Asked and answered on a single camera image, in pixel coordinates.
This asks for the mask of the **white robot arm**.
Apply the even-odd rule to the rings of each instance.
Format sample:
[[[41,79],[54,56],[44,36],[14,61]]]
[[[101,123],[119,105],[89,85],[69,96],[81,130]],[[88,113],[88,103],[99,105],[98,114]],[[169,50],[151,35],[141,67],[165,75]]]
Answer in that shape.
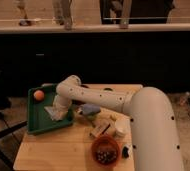
[[[56,86],[59,110],[72,100],[92,103],[132,118],[130,122],[135,171],[184,171],[172,105],[159,89],[136,92],[84,88],[76,75]]]

